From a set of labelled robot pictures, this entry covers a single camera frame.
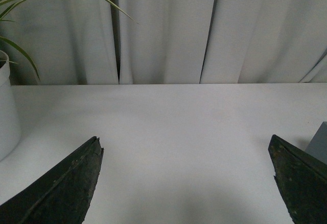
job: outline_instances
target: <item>white table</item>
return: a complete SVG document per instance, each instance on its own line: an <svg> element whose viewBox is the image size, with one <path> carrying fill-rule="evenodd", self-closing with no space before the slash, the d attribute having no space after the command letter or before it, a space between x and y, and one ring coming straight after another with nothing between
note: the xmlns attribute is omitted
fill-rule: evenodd
<svg viewBox="0 0 327 224"><path fill-rule="evenodd" d="M268 154L305 149L327 120L327 84L14 86L18 147L0 203L92 136L104 158L84 223L291 224Z"/></svg>

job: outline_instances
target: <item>curtain fold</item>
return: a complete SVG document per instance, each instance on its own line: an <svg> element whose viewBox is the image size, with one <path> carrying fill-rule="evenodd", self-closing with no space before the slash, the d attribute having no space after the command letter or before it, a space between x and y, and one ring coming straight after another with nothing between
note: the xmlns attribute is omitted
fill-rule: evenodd
<svg viewBox="0 0 327 224"><path fill-rule="evenodd" d="M11 79L327 82L327 0L117 1L137 23L119 13L113 24L103 0L29 0L17 7L8 18L17 23L1 23L0 31L33 57L41 80L20 53L6 47L19 63L11 65Z"/></svg>
<svg viewBox="0 0 327 224"><path fill-rule="evenodd" d="M199 83L213 2L119 0L120 83Z"/></svg>

